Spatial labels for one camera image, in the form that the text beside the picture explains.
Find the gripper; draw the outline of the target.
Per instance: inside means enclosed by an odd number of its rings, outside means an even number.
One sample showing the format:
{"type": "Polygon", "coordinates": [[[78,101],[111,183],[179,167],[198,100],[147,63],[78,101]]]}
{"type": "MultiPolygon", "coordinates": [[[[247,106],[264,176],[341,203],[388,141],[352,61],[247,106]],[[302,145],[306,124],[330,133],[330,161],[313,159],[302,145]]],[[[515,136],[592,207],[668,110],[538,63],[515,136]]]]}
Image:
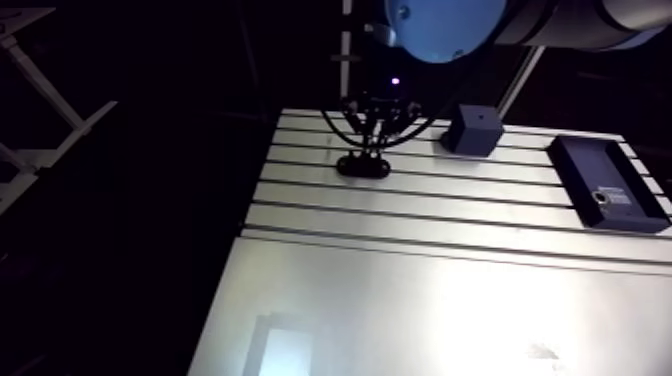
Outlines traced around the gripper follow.
{"type": "Polygon", "coordinates": [[[376,97],[368,92],[361,94],[361,100],[343,100],[342,113],[352,131],[360,135],[362,140],[357,143],[343,136],[342,139],[351,146],[358,145],[361,157],[371,157],[373,149],[371,141],[375,119],[379,125],[375,142],[375,152],[380,155],[390,138],[398,137],[420,116],[422,106],[414,101],[400,98],[376,97]]]}

